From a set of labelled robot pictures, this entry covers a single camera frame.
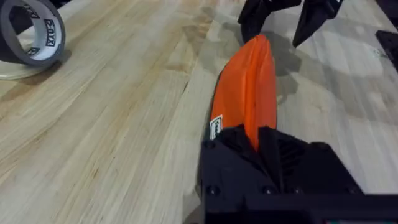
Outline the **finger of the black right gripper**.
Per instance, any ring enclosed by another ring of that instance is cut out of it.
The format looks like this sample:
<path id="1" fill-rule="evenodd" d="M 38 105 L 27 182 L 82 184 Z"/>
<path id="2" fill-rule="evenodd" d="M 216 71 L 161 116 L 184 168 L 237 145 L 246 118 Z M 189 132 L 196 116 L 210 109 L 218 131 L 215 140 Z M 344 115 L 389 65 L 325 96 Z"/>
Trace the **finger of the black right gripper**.
<path id="1" fill-rule="evenodd" d="M 342 3 L 343 0 L 304 0 L 292 45 L 298 47 L 327 20 L 334 19 Z"/>
<path id="2" fill-rule="evenodd" d="M 238 17 L 243 42 L 261 33 L 267 17 L 276 11 L 301 5 L 301 0 L 246 0 Z"/>

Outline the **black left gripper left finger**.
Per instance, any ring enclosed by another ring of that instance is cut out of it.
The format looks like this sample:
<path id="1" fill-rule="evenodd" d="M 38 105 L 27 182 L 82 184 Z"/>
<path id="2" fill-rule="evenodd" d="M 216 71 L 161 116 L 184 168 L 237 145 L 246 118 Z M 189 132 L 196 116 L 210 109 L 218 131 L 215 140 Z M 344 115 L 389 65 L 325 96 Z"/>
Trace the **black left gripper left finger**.
<path id="1" fill-rule="evenodd" d="M 260 151 L 255 150 L 245 126 L 208 133 L 200 149 L 200 195 L 203 200 L 243 200 L 278 194 L 278 183 Z"/>

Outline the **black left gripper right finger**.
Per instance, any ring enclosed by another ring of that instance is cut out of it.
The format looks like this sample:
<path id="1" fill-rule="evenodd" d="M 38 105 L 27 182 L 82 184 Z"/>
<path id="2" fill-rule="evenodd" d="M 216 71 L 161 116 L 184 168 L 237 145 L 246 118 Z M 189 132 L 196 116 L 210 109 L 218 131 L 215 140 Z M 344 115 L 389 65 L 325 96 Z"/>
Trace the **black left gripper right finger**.
<path id="1" fill-rule="evenodd" d="M 258 140 L 261 159 L 281 192 L 363 194 L 329 144 L 306 142 L 270 127 L 259 128 Z"/>

